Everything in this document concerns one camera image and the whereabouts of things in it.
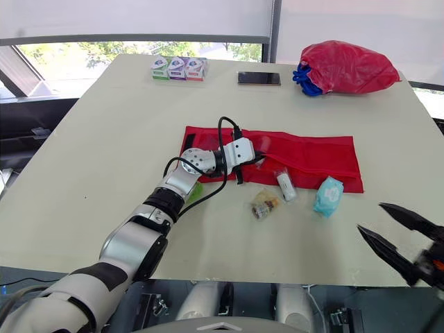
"smartphone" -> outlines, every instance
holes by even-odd
[[[280,85],[279,73],[262,73],[258,71],[240,71],[237,74],[240,85]]]

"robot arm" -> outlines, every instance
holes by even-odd
[[[255,159],[253,144],[240,138],[223,147],[227,174]],[[223,170],[222,152],[186,150],[182,156],[204,173]],[[167,234],[200,173],[180,162],[154,192],[114,230],[99,261],[66,275],[7,317],[0,333],[99,332],[131,283],[150,278],[168,244]]]

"red plastic bag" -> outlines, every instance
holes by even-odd
[[[323,94],[365,94],[400,81],[398,71],[385,55],[337,40],[306,47],[300,64],[311,67],[307,76]]]
[[[232,141],[232,129],[222,130],[223,144]],[[305,189],[318,189],[332,176],[344,185],[344,192],[363,193],[361,174],[353,144],[353,137],[297,137],[284,132],[242,130],[256,151],[265,154],[260,166],[241,167],[244,181],[265,185],[278,185],[274,172],[286,167],[293,184]],[[182,152],[195,147],[203,150],[219,148],[217,128],[187,126]],[[234,180],[231,173],[228,177]],[[202,176],[200,182],[216,182],[222,178]]]

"window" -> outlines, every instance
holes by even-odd
[[[432,118],[444,119],[444,92],[432,89],[413,89]]]
[[[18,49],[55,94],[84,92],[120,53],[198,56],[260,62],[261,44],[213,42],[66,42],[19,45]]]
[[[8,90],[7,87],[0,81],[0,99],[13,99],[14,94]]]

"product box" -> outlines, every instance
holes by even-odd
[[[185,75],[187,80],[203,81],[207,70],[207,58],[190,58],[185,68]]]
[[[187,57],[174,57],[168,66],[168,76],[171,80],[186,80],[185,67],[188,63]]]
[[[160,80],[169,80],[168,66],[171,63],[171,57],[159,55],[151,65],[151,75]]]

